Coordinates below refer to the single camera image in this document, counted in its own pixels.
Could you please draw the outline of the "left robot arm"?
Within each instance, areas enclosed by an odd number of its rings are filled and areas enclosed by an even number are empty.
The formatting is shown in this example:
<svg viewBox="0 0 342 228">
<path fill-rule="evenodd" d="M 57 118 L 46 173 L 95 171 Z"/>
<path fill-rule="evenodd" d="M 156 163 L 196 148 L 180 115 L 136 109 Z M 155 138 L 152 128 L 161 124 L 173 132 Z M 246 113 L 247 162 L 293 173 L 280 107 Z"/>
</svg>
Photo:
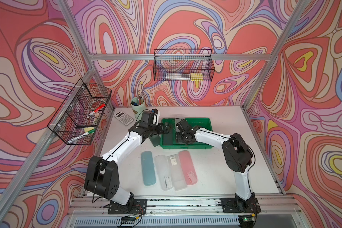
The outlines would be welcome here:
<svg viewBox="0 0 342 228">
<path fill-rule="evenodd" d="M 118 165 L 149 137 L 168 132 L 159 123 L 159 116 L 158 109 L 143 110 L 141 119 L 128 129 L 124 139 L 108 153 L 101 157 L 93 156 L 89 160 L 84 184 L 86 191 L 122 206 L 133 200 L 131 192 L 120 186 Z"/>
</svg>

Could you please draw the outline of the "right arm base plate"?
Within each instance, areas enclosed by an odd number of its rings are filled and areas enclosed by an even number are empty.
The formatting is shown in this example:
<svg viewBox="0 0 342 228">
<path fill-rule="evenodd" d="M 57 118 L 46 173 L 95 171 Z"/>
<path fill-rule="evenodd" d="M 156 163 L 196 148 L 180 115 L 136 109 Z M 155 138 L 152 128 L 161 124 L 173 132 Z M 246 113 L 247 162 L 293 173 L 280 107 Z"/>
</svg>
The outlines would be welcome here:
<svg viewBox="0 0 342 228">
<path fill-rule="evenodd" d="M 240 198 L 221 198 L 218 205 L 222 207 L 224 213 L 249 213 L 259 214 L 261 208 L 255 197 L 247 200 Z"/>
</svg>

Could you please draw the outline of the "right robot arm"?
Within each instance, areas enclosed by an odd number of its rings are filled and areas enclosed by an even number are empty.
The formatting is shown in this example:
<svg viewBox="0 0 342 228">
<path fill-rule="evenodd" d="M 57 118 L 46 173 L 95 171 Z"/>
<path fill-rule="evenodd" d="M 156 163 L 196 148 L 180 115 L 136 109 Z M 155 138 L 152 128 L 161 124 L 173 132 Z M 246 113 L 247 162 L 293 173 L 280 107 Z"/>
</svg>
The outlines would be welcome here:
<svg viewBox="0 0 342 228">
<path fill-rule="evenodd" d="M 249 170 L 255 164 L 254 152 L 242 136 L 219 134 L 201 126 L 191 126 L 182 119 L 175 124 L 184 144 L 205 143 L 223 151 L 227 166 L 233 171 L 236 183 L 236 202 L 248 206 L 255 200 L 249 181 Z"/>
</svg>

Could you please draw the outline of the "dark green pencil case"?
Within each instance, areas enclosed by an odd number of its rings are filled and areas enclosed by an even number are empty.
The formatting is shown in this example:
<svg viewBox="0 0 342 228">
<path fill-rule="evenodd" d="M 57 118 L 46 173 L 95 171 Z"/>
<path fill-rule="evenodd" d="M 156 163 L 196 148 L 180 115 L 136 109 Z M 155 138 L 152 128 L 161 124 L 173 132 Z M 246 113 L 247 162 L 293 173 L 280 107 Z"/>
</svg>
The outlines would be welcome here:
<svg viewBox="0 0 342 228">
<path fill-rule="evenodd" d="M 167 126 L 167 133 L 163 135 L 163 140 L 162 143 L 163 145 L 169 146 L 173 145 L 174 137 L 175 137 L 175 132 L 172 126 Z"/>
</svg>

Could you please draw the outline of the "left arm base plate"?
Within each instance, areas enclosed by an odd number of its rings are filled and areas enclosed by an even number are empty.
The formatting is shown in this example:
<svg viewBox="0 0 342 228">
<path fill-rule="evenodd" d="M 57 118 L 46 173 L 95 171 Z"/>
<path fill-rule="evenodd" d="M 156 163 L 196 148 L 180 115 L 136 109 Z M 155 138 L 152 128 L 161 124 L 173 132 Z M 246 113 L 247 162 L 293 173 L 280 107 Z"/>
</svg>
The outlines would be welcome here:
<svg viewBox="0 0 342 228">
<path fill-rule="evenodd" d="M 110 215 L 145 215 L 147 210 L 147 199 L 130 199 L 126 205 L 121 205 L 119 203 L 111 201 L 108 205 L 104 206 L 104 209 L 105 208 L 108 209 L 107 213 Z"/>
</svg>

